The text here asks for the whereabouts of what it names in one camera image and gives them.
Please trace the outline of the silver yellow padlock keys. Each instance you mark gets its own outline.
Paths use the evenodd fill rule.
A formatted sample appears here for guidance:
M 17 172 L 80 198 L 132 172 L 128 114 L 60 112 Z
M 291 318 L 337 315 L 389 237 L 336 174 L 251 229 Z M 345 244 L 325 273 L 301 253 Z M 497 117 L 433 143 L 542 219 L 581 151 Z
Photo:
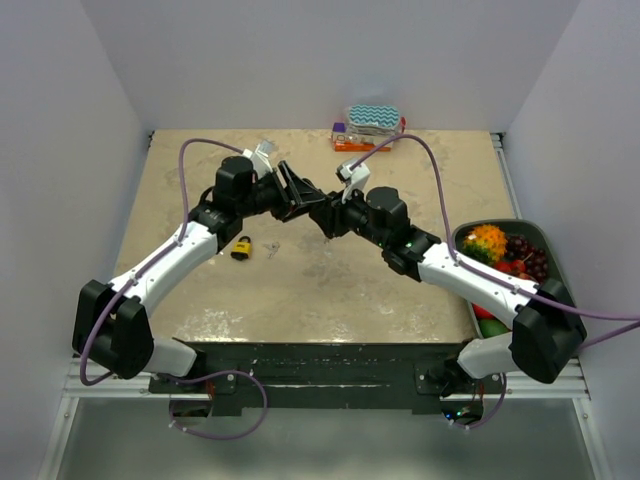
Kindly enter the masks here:
M 279 242 L 272 242 L 270 244 L 265 243 L 264 247 L 267 249 L 267 258 L 272 259 L 280 249 Z

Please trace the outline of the yellow padlock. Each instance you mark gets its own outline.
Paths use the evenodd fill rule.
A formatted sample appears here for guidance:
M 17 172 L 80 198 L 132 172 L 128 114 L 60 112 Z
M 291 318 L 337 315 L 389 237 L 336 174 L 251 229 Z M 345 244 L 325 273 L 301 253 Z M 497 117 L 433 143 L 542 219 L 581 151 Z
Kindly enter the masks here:
M 230 251 L 230 256 L 237 261 L 245 261 L 251 258 L 252 240 L 249 236 L 241 236 Z

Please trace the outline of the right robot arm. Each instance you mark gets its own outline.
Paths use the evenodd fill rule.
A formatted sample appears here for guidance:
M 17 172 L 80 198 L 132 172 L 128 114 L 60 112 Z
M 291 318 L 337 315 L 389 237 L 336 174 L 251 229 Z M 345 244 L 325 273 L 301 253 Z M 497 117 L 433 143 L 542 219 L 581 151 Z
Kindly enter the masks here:
M 571 296 L 560 281 L 543 284 L 496 271 L 455 252 L 438 237 L 412 225 L 396 189 L 333 193 L 312 208 L 310 218 L 326 237 L 352 232 L 381 249 L 396 273 L 446 289 L 496 317 L 507 332 L 464 343 L 456 357 L 429 371 L 459 393 L 492 374 L 520 371 L 551 384 L 586 338 L 579 316 L 564 308 Z

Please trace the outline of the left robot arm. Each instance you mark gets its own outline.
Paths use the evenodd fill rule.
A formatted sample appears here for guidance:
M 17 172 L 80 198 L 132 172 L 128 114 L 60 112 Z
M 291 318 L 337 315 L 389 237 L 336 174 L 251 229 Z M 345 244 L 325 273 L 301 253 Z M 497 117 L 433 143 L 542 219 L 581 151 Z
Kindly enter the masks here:
M 80 291 L 72 346 L 81 380 L 93 361 L 108 374 L 131 379 L 141 372 L 171 376 L 185 392 L 200 390 L 207 368 L 186 343 L 156 338 L 150 317 L 187 275 L 220 253 L 241 232 L 244 219 L 266 212 L 290 221 L 327 196 L 297 176 L 286 162 L 259 174 L 244 156 L 223 160 L 214 184 L 186 214 L 177 231 L 141 263 L 109 282 L 88 282 Z

